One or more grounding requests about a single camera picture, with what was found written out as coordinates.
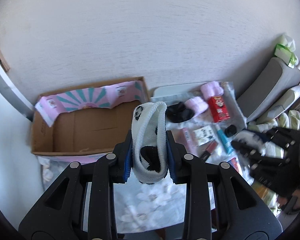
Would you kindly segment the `blue cream tube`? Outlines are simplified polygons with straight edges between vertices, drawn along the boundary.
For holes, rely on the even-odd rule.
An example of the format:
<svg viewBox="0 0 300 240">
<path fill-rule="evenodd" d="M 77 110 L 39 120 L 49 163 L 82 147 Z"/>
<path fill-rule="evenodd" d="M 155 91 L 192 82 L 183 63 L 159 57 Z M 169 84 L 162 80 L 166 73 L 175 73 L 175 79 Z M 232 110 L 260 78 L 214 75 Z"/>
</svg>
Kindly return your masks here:
<svg viewBox="0 0 300 240">
<path fill-rule="evenodd" d="M 215 129 L 216 129 L 217 135 L 218 135 L 221 143 L 223 144 L 225 152 L 227 154 L 231 154 L 234 151 L 234 149 L 232 148 L 232 145 L 231 145 L 230 141 L 228 140 L 228 138 L 226 137 L 226 135 L 224 134 L 223 130 L 220 128 L 220 126 L 218 124 L 215 124 Z"/>
</svg>

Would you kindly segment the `white panda sock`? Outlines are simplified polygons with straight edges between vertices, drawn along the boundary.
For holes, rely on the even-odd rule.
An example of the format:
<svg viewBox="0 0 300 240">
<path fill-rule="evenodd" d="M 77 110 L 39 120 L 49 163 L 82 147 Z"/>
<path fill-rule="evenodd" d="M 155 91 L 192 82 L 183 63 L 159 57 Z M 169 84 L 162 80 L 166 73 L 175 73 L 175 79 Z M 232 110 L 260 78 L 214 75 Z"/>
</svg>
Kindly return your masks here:
<svg viewBox="0 0 300 240">
<path fill-rule="evenodd" d="M 134 109 L 132 120 L 133 172 L 143 184 L 166 177 L 166 103 L 147 102 Z"/>
</svg>

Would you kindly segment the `dark red lipstick case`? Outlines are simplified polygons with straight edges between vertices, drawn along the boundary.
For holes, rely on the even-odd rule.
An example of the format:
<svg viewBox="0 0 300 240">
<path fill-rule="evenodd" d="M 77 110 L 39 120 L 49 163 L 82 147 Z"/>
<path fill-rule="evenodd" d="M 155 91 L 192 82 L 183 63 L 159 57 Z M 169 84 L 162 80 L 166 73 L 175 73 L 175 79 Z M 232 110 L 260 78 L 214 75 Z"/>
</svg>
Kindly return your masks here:
<svg viewBox="0 0 300 240">
<path fill-rule="evenodd" d="M 214 150 L 217 148 L 218 142 L 213 140 L 209 143 L 207 148 L 202 152 L 202 155 L 200 156 L 200 159 L 204 162 L 207 161 L 207 159 L 213 154 Z"/>
</svg>

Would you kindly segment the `white tissue packet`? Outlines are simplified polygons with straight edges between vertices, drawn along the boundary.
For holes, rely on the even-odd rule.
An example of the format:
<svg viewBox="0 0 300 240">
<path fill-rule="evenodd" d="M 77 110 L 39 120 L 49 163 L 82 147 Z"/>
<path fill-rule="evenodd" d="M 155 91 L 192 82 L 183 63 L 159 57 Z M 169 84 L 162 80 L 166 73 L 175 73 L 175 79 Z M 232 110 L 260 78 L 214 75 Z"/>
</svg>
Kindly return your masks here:
<svg viewBox="0 0 300 240">
<path fill-rule="evenodd" d="M 206 125 L 193 131 L 194 139 L 198 146 L 202 146 L 215 140 L 215 133 L 211 125 Z"/>
</svg>

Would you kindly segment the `black scrunchie cloth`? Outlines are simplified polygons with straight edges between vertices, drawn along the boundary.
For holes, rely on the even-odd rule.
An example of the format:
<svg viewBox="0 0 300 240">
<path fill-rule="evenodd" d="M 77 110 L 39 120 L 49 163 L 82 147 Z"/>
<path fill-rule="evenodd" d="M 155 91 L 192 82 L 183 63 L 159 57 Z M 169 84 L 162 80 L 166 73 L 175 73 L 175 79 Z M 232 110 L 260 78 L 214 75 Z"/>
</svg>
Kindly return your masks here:
<svg viewBox="0 0 300 240">
<path fill-rule="evenodd" d="M 172 123 L 181 123 L 194 117 L 194 111 L 186 107 L 185 103 L 179 102 L 175 105 L 168 106 L 166 116 Z"/>
</svg>

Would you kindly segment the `red cartoon carton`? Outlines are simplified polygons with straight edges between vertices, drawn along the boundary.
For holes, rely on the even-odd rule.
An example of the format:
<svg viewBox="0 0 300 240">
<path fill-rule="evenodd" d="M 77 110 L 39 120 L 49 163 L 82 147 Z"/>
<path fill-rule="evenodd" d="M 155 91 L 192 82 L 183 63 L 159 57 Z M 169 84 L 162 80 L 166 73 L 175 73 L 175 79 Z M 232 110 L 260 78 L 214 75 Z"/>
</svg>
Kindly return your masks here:
<svg viewBox="0 0 300 240">
<path fill-rule="evenodd" d="M 214 123 L 229 120 L 230 114 L 222 96 L 213 96 L 209 98 L 208 105 L 212 114 Z"/>
</svg>

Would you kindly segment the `pink fluffy towel roll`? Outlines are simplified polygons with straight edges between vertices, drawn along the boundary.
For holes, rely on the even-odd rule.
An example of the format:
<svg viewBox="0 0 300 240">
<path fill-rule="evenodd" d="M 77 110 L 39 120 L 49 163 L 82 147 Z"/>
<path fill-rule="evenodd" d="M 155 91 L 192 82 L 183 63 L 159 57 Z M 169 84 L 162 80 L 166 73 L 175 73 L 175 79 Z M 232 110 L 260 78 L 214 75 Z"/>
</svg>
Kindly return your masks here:
<svg viewBox="0 0 300 240">
<path fill-rule="evenodd" d="M 214 96 L 222 96 L 224 94 L 224 89 L 221 87 L 220 83 L 217 81 L 211 81 L 203 84 L 200 87 L 200 91 L 203 95 L 205 101 Z"/>
<path fill-rule="evenodd" d="M 200 96 L 195 96 L 188 99 L 185 102 L 187 109 L 191 109 L 194 112 L 194 118 L 204 113 L 209 109 L 209 105 Z"/>
</svg>

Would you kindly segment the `red small tube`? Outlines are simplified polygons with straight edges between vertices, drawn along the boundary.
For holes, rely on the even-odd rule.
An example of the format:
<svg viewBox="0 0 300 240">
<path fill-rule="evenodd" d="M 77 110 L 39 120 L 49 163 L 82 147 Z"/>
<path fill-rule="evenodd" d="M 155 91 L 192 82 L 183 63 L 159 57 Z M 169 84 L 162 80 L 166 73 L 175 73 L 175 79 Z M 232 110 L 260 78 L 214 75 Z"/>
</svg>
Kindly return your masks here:
<svg viewBox="0 0 300 240">
<path fill-rule="evenodd" d="M 242 168 L 237 157 L 232 157 L 228 160 L 228 163 L 241 175 L 243 176 Z"/>
</svg>

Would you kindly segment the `pink lotion tube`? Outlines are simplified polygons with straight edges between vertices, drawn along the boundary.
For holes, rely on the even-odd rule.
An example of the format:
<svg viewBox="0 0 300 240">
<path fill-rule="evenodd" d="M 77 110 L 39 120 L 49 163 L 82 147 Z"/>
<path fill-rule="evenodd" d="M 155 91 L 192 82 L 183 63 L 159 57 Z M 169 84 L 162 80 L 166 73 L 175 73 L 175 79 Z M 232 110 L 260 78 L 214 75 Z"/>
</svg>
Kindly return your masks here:
<svg viewBox="0 0 300 240">
<path fill-rule="evenodd" d="M 197 152 L 196 145 L 194 143 L 192 133 L 187 128 L 183 128 L 181 130 L 181 138 L 187 152 L 195 154 Z"/>
</svg>

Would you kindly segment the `small black cap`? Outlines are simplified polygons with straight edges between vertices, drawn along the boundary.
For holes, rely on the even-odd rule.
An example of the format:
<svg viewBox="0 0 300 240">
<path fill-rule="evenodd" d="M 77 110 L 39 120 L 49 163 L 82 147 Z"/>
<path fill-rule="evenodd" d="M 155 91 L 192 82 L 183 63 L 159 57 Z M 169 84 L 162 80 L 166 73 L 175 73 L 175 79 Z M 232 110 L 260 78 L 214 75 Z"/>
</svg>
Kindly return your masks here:
<svg viewBox="0 0 300 240">
<path fill-rule="evenodd" d="M 224 134 L 227 138 L 234 136 L 237 133 L 237 127 L 235 125 L 230 125 L 224 130 Z"/>
</svg>

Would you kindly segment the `brown cardboard box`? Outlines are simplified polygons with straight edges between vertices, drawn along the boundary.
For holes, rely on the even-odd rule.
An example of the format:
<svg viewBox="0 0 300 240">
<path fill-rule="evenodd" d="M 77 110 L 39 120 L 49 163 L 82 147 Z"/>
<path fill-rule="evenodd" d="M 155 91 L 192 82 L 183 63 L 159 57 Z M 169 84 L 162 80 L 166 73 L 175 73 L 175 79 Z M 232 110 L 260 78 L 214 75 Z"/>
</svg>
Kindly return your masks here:
<svg viewBox="0 0 300 240">
<path fill-rule="evenodd" d="M 144 77 L 128 77 L 88 83 L 43 93 L 39 96 L 57 94 L 77 88 L 102 87 L 116 83 L 143 80 L 146 102 L 149 101 Z M 134 109 L 139 101 L 122 103 L 112 109 L 87 108 L 71 113 L 63 113 L 49 127 L 35 109 L 32 123 L 31 151 L 35 155 L 63 157 L 101 154 L 112 151 L 114 146 L 124 141 L 131 128 Z"/>
</svg>

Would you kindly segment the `floral light blue cloth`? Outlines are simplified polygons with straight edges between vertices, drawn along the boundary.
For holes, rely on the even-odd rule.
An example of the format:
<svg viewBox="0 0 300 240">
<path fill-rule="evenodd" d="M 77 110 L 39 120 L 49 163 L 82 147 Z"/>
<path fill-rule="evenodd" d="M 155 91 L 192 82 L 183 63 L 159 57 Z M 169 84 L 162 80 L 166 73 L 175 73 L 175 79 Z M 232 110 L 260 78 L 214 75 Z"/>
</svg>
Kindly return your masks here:
<svg viewBox="0 0 300 240">
<path fill-rule="evenodd" d="M 239 128 L 245 128 L 246 117 L 242 114 L 236 100 L 235 90 L 232 82 L 220 82 L 224 89 L 223 98 L 227 103 L 227 108 L 232 116 L 230 120 L 223 122 L 221 128 L 233 124 Z M 199 83 L 165 86 L 159 87 L 151 97 L 150 102 L 163 101 L 168 106 L 186 101 L 187 99 L 199 96 Z M 182 143 L 181 130 L 187 128 L 189 131 L 194 131 L 197 128 L 206 126 L 212 123 L 212 117 L 207 110 L 205 113 L 185 121 L 180 124 L 173 124 L 166 119 L 168 124 L 167 129 L 173 133 L 175 141 Z M 277 146 L 266 142 L 262 146 L 261 142 L 256 142 L 257 139 L 252 139 L 262 155 L 270 157 L 282 157 L 283 150 L 278 150 Z M 239 157 L 235 151 L 227 154 L 220 141 L 213 154 L 207 159 L 208 163 L 219 164 L 222 161 L 228 161 L 232 157 L 237 157 L 242 168 L 243 178 L 249 185 L 258 191 L 262 200 L 268 205 L 274 214 L 277 213 L 275 200 L 277 195 L 266 187 L 254 182 L 254 179 L 249 175 L 248 162 Z M 39 156 L 38 161 L 42 165 L 42 180 L 44 190 L 46 190 L 52 182 L 61 174 L 61 172 L 71 162 L 78 161 L 82 164 L 93 163 L 97 161 L 102 154 L 93 154 L 87 156 L 72 156 L 72 157 L 46 157 Z M 123 184 L 114 185 L 115 194 L 115 217 L 118 233 L 140 233 L 146 231 L 154 231 L 157 229 L 168 228 L 181 224 L 184 221 L 185 201 L 186 201 L 186 185 L 175 185 L 168 173 L 158 183 L 148 185 L 140 183 L 135 174 L 131 172 L 128 181 Z"/>
</svg>

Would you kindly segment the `grey cushion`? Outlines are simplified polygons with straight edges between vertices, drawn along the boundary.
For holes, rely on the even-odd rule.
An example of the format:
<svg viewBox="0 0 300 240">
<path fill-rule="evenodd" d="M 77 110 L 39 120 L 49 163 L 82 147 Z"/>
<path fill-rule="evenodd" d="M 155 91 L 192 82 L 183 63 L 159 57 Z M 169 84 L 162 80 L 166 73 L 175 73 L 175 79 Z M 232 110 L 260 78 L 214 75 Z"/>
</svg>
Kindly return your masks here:
<svg viewBox="0 0 300 240">
<path fill-rule="evenodd" d="M 270 59 L 264 70 L 237 99 L 247 122 L 259 118 L 288 89 L 300 83 L 300 70 L 290 68 L 278 57 Z"/>
</svg>

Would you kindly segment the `pink patterned box liner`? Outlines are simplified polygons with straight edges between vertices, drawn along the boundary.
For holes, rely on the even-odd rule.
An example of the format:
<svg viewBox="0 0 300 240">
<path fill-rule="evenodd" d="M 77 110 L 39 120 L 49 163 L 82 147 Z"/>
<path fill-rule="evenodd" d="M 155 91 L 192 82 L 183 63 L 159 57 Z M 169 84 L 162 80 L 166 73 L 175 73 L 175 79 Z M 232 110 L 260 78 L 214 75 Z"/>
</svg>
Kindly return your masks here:
<svg viewBox="0 0 300 240">
<path fill-rule="evenodd" d="M 112 109 L 122 103 L 146 102 L 143 80 L 133 80 L 102 87 L 77 88 L 62 93 L 42 96 L 35 109 L 49 127 L 60 114 L 87 108 Z"/>
</svg>

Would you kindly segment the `grey pipe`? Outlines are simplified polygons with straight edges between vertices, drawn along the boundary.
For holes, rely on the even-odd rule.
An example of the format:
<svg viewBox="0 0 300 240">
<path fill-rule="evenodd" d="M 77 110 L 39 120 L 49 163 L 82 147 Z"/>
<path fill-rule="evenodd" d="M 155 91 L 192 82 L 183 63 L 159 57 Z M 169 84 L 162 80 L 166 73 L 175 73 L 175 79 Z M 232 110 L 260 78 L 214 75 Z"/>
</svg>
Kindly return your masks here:
<svg viewBox="0 0 300 240">
<path fill-rule="evenodd" d="M 34 105 L 25 98 L 0 64 L 0 94 L 23 116 L 33 121 Z"/>
</svg>

